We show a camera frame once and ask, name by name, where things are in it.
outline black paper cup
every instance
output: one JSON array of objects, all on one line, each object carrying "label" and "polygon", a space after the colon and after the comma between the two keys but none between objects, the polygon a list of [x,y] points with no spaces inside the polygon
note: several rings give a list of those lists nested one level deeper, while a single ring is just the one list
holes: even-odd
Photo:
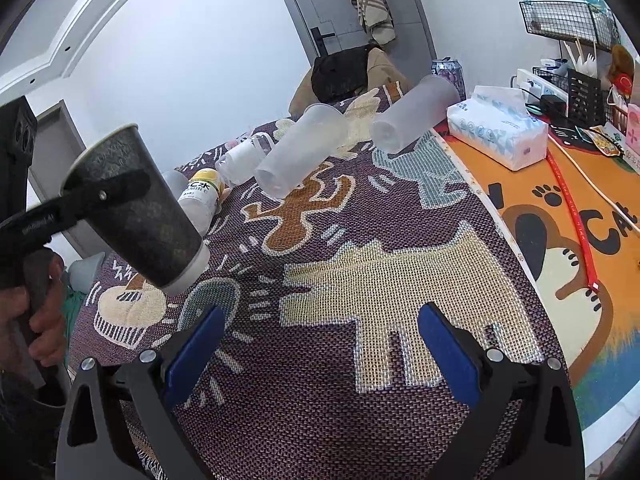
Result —
[{"label": "black paper cup", "polygon": [[60,193],[133,170],[148,174],[146,195],[86,220],[147,281],[176,296],[196,282],[210,254],[160,175],[137,124],[114,131],[78,157]]}]

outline door handle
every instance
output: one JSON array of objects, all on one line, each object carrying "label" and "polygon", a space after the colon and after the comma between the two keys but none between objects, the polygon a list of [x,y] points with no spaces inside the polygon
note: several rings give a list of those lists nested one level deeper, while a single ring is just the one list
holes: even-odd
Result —
[{"label": "door handle", "polygon": [[314,41],[316,42],[316,46],[318,47],[318,53],[320,54],[320,57],[328,56],[329,52],[327,51],[326,45],[324,44],[324,38],[331,38],[335,36],[335,33],[332,32],[331,34],[322,34],[318,27],[314,27],[311,29],[311,36],[314,38]]}]

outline gray door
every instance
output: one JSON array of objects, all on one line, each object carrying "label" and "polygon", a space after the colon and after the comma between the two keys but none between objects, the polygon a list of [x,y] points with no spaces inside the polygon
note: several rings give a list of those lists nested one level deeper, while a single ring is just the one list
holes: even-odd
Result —
[{"label": "gray door", "polygon": [[[29,182],[40,202],[60,196],[60,185],[76,158],[84,152],[84,142],[71,120],[65,102],[41,113],[29,168]],[[85,221],[63,233],[81,258],[110,253],[111,248]]]},{"label": "gray door", "polygon": [[[323,54],[323,49],[332,54],[369,41],[351,0],[284,1],[311,63]],[[383,49],[396,68],[417,83],[431,73],[431,60],[435,56],[424,9],[419,0],[386,1],[396,38]]]}]

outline ceiling molding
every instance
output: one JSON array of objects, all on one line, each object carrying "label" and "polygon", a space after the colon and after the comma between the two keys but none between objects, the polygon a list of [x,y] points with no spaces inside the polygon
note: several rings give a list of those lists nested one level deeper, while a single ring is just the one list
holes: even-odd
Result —
[{"label": "ceiling molding", "polygon": [[0,75],[0,104],[53,79],[68,77],[104,25],[126,2],[77,0],[44,53]]}]

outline blue gripper pad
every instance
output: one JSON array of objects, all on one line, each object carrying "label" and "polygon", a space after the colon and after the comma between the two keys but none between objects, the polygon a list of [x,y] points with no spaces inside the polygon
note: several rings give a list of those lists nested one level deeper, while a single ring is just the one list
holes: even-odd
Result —
[{"label": "blue gripper pad", "polygon": [[473,408],[481,395],[479,371],[459,345],[456,330],[461,329],[445,324],[429,303],[420,309],[418,331],[422,340],[440,368],[454,399]]},{"label": "blue gripper pad", "polygon": [[167,411],[186,402],[225,335],[225,311],[212,307],[176,354],[164,376],[162,403]]}]

